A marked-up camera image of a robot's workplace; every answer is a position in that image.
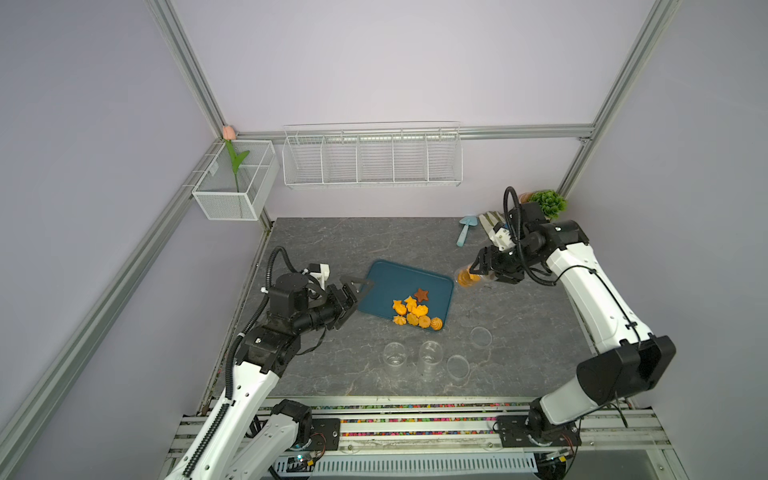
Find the batch orange cookies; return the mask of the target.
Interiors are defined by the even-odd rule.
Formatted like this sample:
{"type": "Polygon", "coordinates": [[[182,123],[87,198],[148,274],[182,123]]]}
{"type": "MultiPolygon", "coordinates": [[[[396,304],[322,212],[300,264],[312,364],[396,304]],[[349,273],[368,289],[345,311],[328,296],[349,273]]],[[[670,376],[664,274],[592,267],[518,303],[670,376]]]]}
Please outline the batch orange cookies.
{"type": "Polygon", "coordinates": [[[470,287],[482,281],[483,277],[481,275],[475,275],[470,273],[468,269],[464,269],[458,272],[456,280],[460,286],[470,287]]]}
{"type": "Polygon", "coordinates": [[[417,326],[422,329],[431,329],[440,331],[444,322],[439,317],[430,317],[427,305],[411,303],[406,306],[406,322],[411,326],[417,326]]]}

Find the clear cookie jar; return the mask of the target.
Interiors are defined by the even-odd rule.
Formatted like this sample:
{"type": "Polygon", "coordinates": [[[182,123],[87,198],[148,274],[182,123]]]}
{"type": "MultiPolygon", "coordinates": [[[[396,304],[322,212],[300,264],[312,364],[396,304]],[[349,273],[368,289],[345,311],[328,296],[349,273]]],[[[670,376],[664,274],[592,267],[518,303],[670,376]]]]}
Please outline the clear cookie jar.
{"type": "Polygon", "coordinates": [[[418,352],[417,368],[423,380],[433,380],[440,372],[444,351],[440,343],[428,340],[422,343],[418,352]]]}
{"type": "Polygon", "coordinates": [[[407,370],[408,350],[399,342],[390,342],[384,347],[382,362],[388,376],[399,378],[407,370]]]}
{"type": "Polygon", "coordinates": [[[478,275],[470,272],[470,267],[462,267],[456,272],[456,283],[463,288],[476,287],[495,281],[493,274],[478,275]]]}

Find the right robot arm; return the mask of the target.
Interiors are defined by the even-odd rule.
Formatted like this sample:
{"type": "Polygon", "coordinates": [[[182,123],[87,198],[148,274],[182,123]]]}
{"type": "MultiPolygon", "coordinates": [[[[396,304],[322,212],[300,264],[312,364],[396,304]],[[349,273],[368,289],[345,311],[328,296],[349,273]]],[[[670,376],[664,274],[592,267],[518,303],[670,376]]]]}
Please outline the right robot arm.
{"type": "Polygon", "coordinates": [[[539,204],[521,202],[513,187],[503,195],[503,217],[491,245],[478,252],[458,280],[517,284],[530,279],[562,286],[596,351],[577,366],[571,380],[531,403],[520,428],[532,443],[547,445],[584,416],[655,388],[676,347],[632,312],[577,222],[549,220],[539,204]]]}

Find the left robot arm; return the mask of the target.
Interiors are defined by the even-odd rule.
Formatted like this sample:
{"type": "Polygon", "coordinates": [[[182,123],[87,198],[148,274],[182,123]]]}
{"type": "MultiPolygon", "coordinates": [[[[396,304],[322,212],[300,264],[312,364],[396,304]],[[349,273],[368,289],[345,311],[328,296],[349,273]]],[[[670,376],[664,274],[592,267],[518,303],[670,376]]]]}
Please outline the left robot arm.
{"type": "Polygon", "coordinates": [[[262,300],[227,350],[222,395],[169,478],[277,478],[278,458],[310,443],[309,406],[282,400],[263,426],[257,415],[289,363],[304,354],[303,334],[340,329],[374,287],[368,279],[347,275],[332,284],[329,276],[326,264],[298,269],[284,247],[272,250],[262,300]]]}

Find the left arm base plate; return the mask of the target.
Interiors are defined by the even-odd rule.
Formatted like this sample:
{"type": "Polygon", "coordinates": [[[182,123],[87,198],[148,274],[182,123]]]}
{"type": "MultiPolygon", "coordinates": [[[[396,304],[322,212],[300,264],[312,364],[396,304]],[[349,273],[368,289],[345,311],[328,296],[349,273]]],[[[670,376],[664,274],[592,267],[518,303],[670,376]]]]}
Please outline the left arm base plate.
{"type": "Polygon", "coordinates": [[[290,451],[337,451],[341,440],[341,420],[336,417],[312,419],[308,436],[299,436],[290,451]]]}

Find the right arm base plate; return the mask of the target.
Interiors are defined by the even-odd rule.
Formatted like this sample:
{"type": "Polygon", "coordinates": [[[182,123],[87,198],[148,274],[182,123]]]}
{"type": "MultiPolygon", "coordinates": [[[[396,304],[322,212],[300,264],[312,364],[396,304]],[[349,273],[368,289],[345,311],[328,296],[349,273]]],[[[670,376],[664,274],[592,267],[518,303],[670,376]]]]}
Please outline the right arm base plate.
{"type": "Polygon", "coordinates": [[[535,425],[528,415],[500,415],[492,426],[504,448],[513,447],[572,447],[582,444],[580,431],[575,423],[544,427],[535,425]]]}

